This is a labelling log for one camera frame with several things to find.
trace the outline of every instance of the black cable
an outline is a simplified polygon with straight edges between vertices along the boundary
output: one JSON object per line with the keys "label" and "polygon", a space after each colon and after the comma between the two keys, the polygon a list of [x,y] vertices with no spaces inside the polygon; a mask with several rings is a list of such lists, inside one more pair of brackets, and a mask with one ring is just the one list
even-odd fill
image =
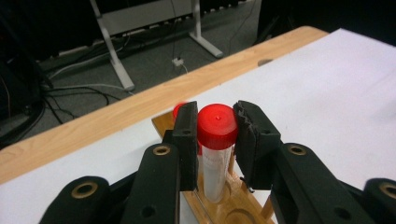
{"label": "black cable", "polygon": [[56,111],[53,109],[50,102],[45,97],[43,98],[43,101],[47,104],[47,106],[49,107],[49,110],[52,112],[53,116],[58,120],[59,124],[64,124],[64,122],[59,118]]}
{"label": "black cable", "polygon": [[[175,10],[175,4],[174,4],[173,0],[171,0],[171,4],[172,4],[172,10],[173,10],[173,13],[174,13],[174,18],[175,18],[176,17],[176,10]],[[172,60],[175,58],[177,20],[178,19],[175,19],[175,30],[174,30],[174,33],[173,33],[174,41],[173,41],[173,47],[172,47]]]}
{"label": "black cable", "polygon": [[174,31],[173,28],[174,28],[174,25],[175,25],[175,20],[176,20],[176,18],[170,19],[170,20],[168,20],[168,23],[164,23],[164,24],[162,24],[161,26],[158,26],[158,27],[149,29],[149,32],[151,32],[151,31],[155,31],[156,29],[167,28],[166,26],[170,26],[169,31],[167,32],[166,35],[158,34],[159,32],[157,32],[157,31],[155,31],[155,34],[149,33],[149,32],[147,32],[147,33],[149,33],[149,34],[147,34],[147,33],[140,33],[140,34],[137,34],[137,35],[134,37],[134,40],[143,40],[143,41],[145,41],[145,40],[153,40],[153,39],[158,39],[158,38],[167,37],[168,35],[171,35],[171,34],[173,33],[173,31]]}
{"label": "black cable", "polygon": [[1,81],[3,83],[4,90],[5,90],[6,94],[7,94],[7,110],[8,110],[8,118],[10,119],[11,118],[11,98],[10,98],[10,95],[9,95],[9,91],[8,91],[8,87],[6,85],[6,82],[3,80],[2,76],[0,76],[0,79],[1,79]]}
{"label": "black cable", "polygon": [[[127,49],[127,48],[126,48],[127,45],[125,44],[125,43],[127,43],[127,41],[125,40],[125,37],[124,37],[124,38],[123,38],[123,39],[124,39],[124,42],[123,42],[123,44],[122,44],[121,50],[118,50],[118,52],[126,52],[126,53],[129,53],[129,52],[136,52],[137,50],[140,50],[140,49],[146,47],[147,45],[157,45],[157,44],[161,43],[161,42],[162,42],[166,37],[168,37],[170,34],[172,34],[172,33],[174,32],[174,30],[176,30],[176,23],[175,23],[175,22],[174,22],[173,26],[171,27],[170,32],[169,32],[168,34],[165,34],[165,35],[160,35],[160,36],[149,36],[149,37],[145,37],[145,39],[131,38],[130,36],[128,36],[128,38],[130,39],[129,42],[134,41],[134,42],[138,42],[138,43],[139,43],[139,46],[137,47],[137,49]],[[148,44],[147,39],[150,39],[150,38],[158,38],[158,37],[160,37],[159,40],[157,40],[157,41],[155,41],[155,42],[152,42],[152,43],[149,43],[149,44]],[[48,70],[46,70],[46,71],[44,71],[44,72],[45,72],[46,74],[51,73],[51,72],[55,72],[55,71],[58,71],[58,70],[61,70],[61,69],[65,68],[65,67],[67,67],[67,66],[73,65],[73,64],[75,64],[75,63],[82,63],[82,62],[88,61],[88,60],[90,60],[90,59],[92,59],[92,58],[99,57],[99,56],[101,56],[101,55],[105,55],[105,54],[107,54],[107,53],[108,53],[108,52],[107,52],[107,49],[106,49],[106,44],[105,44],[105,43],[102,43],[102,44],[100,44],[100,45],[94,46],[93,49],[91,49],[91,50],[88,51],[87,53],[85,53],[85,54],[79,56],[78,58],[76,58],[76,59],[73,60],[72,62],[64,63],[64,64],[62,64],[62,65],[52,67],[51,69],[48,69]]]}
{"label": "black cable", "polygon": [[124,47],[122,50],[118,52],[119,58],[123,59],[128,56],[130,56],[133,53],[137,53],[139,50],[144,49],[147,46],[147,43],[144,40],[136,39],[136,38],[131,38],[130,41],[135,42],[138,44],[138,46],[133,45],[133,47]]}
{"label": "black cable", "polygon": [[253,6],[251,6],[250,12],[248,13],[248,15],[245,17],[245,19],[242,21],[242,23],[239,25],[238,29],[236,29],[235,33],[233,33],[233,36],[230,38],[229,43],[228,43],[228,55],[230,55],[231,53],[231,43],[233,41],[233,39],[236,37],[236,35],[239,33],[239,31],[241,30],[242,26],[245,24],[245,22],[248,20],[248,18],[250,18],[250,16],[253,14],[253,9],[256,6],[256,0],[254,0],[253,2]]}
{"label": "black cable", "polygon": [[106,105],[110,104],[110,102],[108,100],[108,97],[111,97],[111,98],[113,98],[115,100],[118,100],[118,101],[120,100],[120,98],[118,98],[116,96],[110,95],[108,93],[104,93],[102,91],[99,91],[99,90],[91,88],[91,87],[70,87],[70,88],[52,89],[52,90],[47,90],[45,92],[49,93],[49,92],[54,92],[54,91],[70,91],[70,90],[89,90],[89,91],[93,91],[93,92],[72,92],[72,93],[58,94],[58,95],[53,95],[52,94],[52,96],[57,97],[57,96],[68,96],[68,95],[78,95],[78,94],[100,94],[100,95],[105,97]]}
{"label": "black cable", "polygon": [[115,99],[115,100],[118,100],[118,101],[120,101],[121,99],[120,98],[118,98],[118,97],[116,97],[116,96],[113,96],[113,95],[110,95],[110,94],[107,94],[107,93],[98,93],[98,92],[93,92],[93,91],[87,91],[87,92],[71,92],[71,93],[65,93],[65,94],[56,94],[56,95],[51,95],[51,96],[54,96],[54,97],[64,97],[64,96],[72,96],[72,95],[83,95],[83,94],[99,94],[99,95],[102,95],[102,96],[107,96],[107,97],[110,97],[110,98],[113,98],[113,99]]}
{"label": "black cable", "polygon": [[[70,90],[90,90],[93,91],[97,94],[100,94],[102,96],[105,97],[106,99],[106,105],[110,104],[110,101],[108,100],[108,96],[106,95],[106,93],[103,93],[99,90],[96,90],[94,88],[90,88],[90,87],[71,87],[71,88],[61,88],[61,89],[52,89],[52,90],[47,90],[46,92],[53,92],[53,91],[70,91]],[[69,93],[70,95],[76,95],[76,94],[83,94],[83,93]]]}
{"label": "black cable", "polygon": [[79,116],[74,115],[74,114],[73,114],[72,112],[70,112],[69,110],[65,110],[65,109],[61,108],[61,106],[59,105],[58,101],[55,99],[54,96],[49,95],[49,94],[47,94],[47,95],[45,95],[45,96],[50,97],[50,98],[52,99],[52,101],[58,106],[58,109],[54,108],[55,110],[59,110],[59,111],[61,111],[61,112],[64,112],[65,114],[71,116],[72,119],[79,118]]}
{"label": "black cable", "polygon": [[[115,50],[116,50],[117,52],[120,52],[120,51],[123,51],[123,50],[126,48],[126,46],[128,45],[128,43],[129,43],[129,40],[128,40],[128,39],[131,39],[131,37],[130,37],[129,35],[128,35],[128,36],[123,36],[123,37],[122,37],[122,44],[116,44],[117,40],[111,40],[111,41],[113,42],[113,46],[114,46]],[[88,61],[89,59],[92,59],[92,58],[94,58],[94,57],[99,57],[99,56],[101,56],[101,55],[108,54],[108,49],[107,49],[105,43],[102,43],[102,44],[101,44],[98,48],[96,48],[96,49],[97,49],[99,52],[93,54],[93,53],[95,52],[95,50],[93,50],[92,52],[89,52],[89,53],[87,53],[87,54],[84,54],[84,55],[82,55],[82,57],[79,57],[77,60],[75,60],[75,63],[80,63],[81,61]]]}

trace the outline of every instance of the electrical cord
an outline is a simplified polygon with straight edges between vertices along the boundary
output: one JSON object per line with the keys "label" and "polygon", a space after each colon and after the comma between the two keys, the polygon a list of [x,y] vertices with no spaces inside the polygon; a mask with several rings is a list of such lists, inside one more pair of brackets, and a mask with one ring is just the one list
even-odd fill
{"label": "electrical cord", "polygon": [[[129,35],[126,35],[126,36],[122,37],[123,43],[122,43],[122,45],[120,47],[120,51],[123,51],[126,48],[126,46],[128,45],[130,39],[131,39],[131,37]],[[118,41],[117,38],[112,40],[114,46],[118,45],[118,43],[116,43],[117,41]],[[75,59],[73,63],[79,63],[79,62],[84,61],[84,60],[89,60],[90,58],[88,56],[93,58],[93,57],[96,57],[96,56],[99,56],[99,55],[103,55],[103,54],[106,54],[106,53],[108,53],[106,44],[105,44],[105,42],[102,42],[101,44],[96,45],[94,49],[90,50],[89,52],[87,52],[87,53],[81,55],[80,57],[78,57],[77,59]]]}
{"label": "electrical cord", "polygon": [[158,40],[155,40],[155,41],[149,42],[149,43],[146,42],[146,46],[148,46],[148,45],[156,46],[156,45],[160,44],[161,42],[163,42],[165,40],[166,37],[168,37],[175,31],[176,26],[177,26],[177,20],[174,20],[168,33],[166,33],[165,35],[159,36],[160,39],[158,39]]}
{"label": "electrical cord", "polygon": [[183,66],[183,67],[184,67],[184,70],[186,70],[186,74],[188,74],[188,73],[189,73],[189,70],[187,70],[187,67],[186,67],[186,65],[182,64],[181,66]]}
{"label": "electrical cord", "polygon": [[58,109],[54,108],[55,111],[56,111],[56,110],[61,111],[61,112],[65,113],[65,114],[69,115],[70,117],[72,117],[72,119],[79,118],[79,116],[74,115],[72,112],[70,112],[70,111],[68,111],[68,110],[65,110],[65,109],[61,108],[61,106],[59,105],[58,101],[55,99],[54,96],[49,95],[49,94],[47,94],[46,96],[48,96],[49,98],[51,98],[52,101],[58,106]]}
{"label": "electrical cord", "polygon": [[[47,86],[42,86],[44,89],[44,91],[46,90],[51,90],[50,88],[48,88]],[[108,85],[108,84],[102,84],[102,83],[92,83],[92,84],[84,84],[84,85],[74,85],[74,86],[63,86],[63,87],[57,87],[55,89],[60,90],[60,89],[70,89],[70,88],[85,88],[85,87],[107,87],[107,88],[113,88],[113,89],[117,89],[120,91],[125,91],[124,88],[119,87],[119,86],[113,86],[113,85]]]}
{"label": "electrical cord", "polygon": [[[172,10],[173,10],[173,13],[174,13],[174,18],[175,18],[176,17],[176,10],[175,10],[175,4],[174,4],[173,0],[171,0],[171,4],[172,4]],[[174,41],[173,41],[173,46],[172,46],[172,58],[171,59],[175,58],[176,30],[177,30],[177,26],[175,25],[175,30],[174,30],[174,33],[173,33]]]}
{"label": "electrical cord", "polygon": [[[130,39],[131,39],[131,37],[128,35],[127,40],[124,41],[124,43],[122,44],[122,46],[121,46],[120,48],[116,49],[116,52],[120,52],[120,51],[122,51],[123,49],[125,49],[126,46],[127,46],[128,43],[129,43]],[[104,56],[107,56],[107,55],[109,54],[109,52],[107,51],[107,52],[105,52],[105,53],[96,55],[96,56],[94,56],[94,57],[92,57],[92,58],[90,58],[90,59],[87,59],[87,60],[85,60],[85,61],[78,62],[79,60],[83,59],[83,57],[85,57],[87,54],[83,55],[82,57],[79,57],[77,60],[75,60],[75,63],[69,64],[69,65],[67,65],[67,66],[65,66],[65,67],[63,67],[63,68],[61,68],[61,69],[55,71],[52,75],[49,76],[49,79],[55,78],[56,76],[58,76],[59,74],[61,74],[62,72],[66,71],[66,70],[68,70],[68,69],[70,69],[70,68],[74,68],[74,67],[78,67],[78,66],[82,66],[82,65],[85,65],[85,64],[94,62],[94,61],[96,61],[97,59],[100,59],[100,58],[102,58],[102,57],[104,57]]]}
{"label": "electrical cord", "polygon": [[49,110],[52,112],[52,114],[56,118],[56,120],[58,120],[59,124],[64,124],[64,122],[61,120],[61,118],[59,118],[58,114],[56,113],[55,109],[52,107],[50,102],[46,98],[43,98],[43,101],[47,104],[47,106],[49,107]]}
{"label": "electrical cord", "polygon": [[256,6],[256,0],[253,0],[253,6],[251,6],[250,12],[248,13],[248,15],[245,17],[245,19],[242,21],[242,23],[239,25],[238,29],[236,29],[235,33],[233,33],[233,36],[231,36],[229,43],[228,43],[228,55],[230,55],[231,53],[231,44],[233,42],[233,39],[236,37],[236,35],[239,33],[239,31],[241,30],[242,26],[245,24],[245,22],[248,20],[248,18],[250,18],[250,16],[253,14],[253,9]]}
{"label": "electrical cord", "polygon": [[[76,58],[72,62],[64,63],[62,65],[58,65],[58,66],[52,67],[51,69],[45,70],[44,72],[46,74],[48,74],[48,73],[51,73],[51,72],[54,72],[54,71],[56,72],[57,70],[62,69],[63,67],[69,66],[71,64],[80,63],[81,61],[86,60],[85,58],[87,58],[88,56],[90,56],[94,52],[96,52],[96,51],[100,52],[102,50],[106,50],[105,42],[95,44],[94,46],[92,46],[92,49],[90,49],[88,52],[84,53],[83,55],[79,56],[78,58]],[[106,53],[106,52],[104,51],[104,52],[96,53],[96,55],[94,55],[93,57],[98,56],[100,54],[104,54],[104,53]]]}
{"label": "electrical cord", "polygon": [[6,93],[7,93],[8,118],[11,118],[11,99],[9,98],[9,91],[8,91],[6,82],[3,80],[3,77],[0,76],[0,78],[1,78],[1,81],[2,81],[2,83],[4,85],[4,89],[6,90]]}
{"label": "electrical cord", "polygon": [[67,94],[62,94],[62,95],[53,95],[52,94],[52,96],[56,97],[56,96],[68,96],[68,95],[93,94],[94,93],[94,94],[100,94],[100,95],[104,96],[105,99],[106,99],[106,105],[110,104],[108,97],[113,98],[113,99],[118,100],[118,101],[120,100],[120,98],[118,98],[116,96],[113,96],[113,95],[108,94],[108,93],[104,93],[102,91],[99,91],[99,90],[96,90],[96,89],[90,88],[90,87],[57,88],[57,89],[46,90],[45,93],[50,93],[50,92],[54,92],[54,91],[70,91],[70,90],[89,90],[90,92],[72,92],[72,93],[67,93]]}

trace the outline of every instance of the black equipment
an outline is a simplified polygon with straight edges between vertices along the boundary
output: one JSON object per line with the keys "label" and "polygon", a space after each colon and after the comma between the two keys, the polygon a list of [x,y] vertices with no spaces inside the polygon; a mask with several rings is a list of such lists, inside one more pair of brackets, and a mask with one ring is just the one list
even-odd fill
{"label": "black equipment", "polygon": [[[262,110],[233,106],[236,161],[248,187],[270,189],[279,223],[396,223],[396,182],[371,179],[363,191],[337,180],[308,147],[280,140]],[[197,181],[196,102],[183,105],[175,129],[149,147],[139,170],[109,186],[85,176],[68,184],[40,223],[178,223],[179,191]]]}
{"label": "black equipment", "polygon": [[396,46],[396,1],[262,0],[254,44],[300,26],[343,28]]}
{"label": "black equipment", "polygon": [[0,14],[0,119],[9,111],[21,112],[40,101],[39,80],[44,76],[38,64],[21,46],[19,39]]}

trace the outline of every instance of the test tube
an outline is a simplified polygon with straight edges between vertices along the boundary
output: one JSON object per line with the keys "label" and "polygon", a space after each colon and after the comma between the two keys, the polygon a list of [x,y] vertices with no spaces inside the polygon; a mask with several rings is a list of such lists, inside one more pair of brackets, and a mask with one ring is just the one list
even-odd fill
{"label": "test tube", "polygon": [[198,141],[202,144],[204,193],[218,203],[226,180],[232,147],[238,134],[233,109],[227,105],[207,105],[198,113]]}

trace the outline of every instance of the wooden table edge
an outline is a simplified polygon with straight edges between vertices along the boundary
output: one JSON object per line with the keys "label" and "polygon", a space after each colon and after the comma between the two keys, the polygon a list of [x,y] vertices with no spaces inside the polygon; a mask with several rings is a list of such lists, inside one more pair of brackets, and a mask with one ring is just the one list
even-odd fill
{"label": "wooden table edge", "polygon": [[314,42],[326,32],[303,26],[0,151],[0,184],[66,156],[192,96]]}

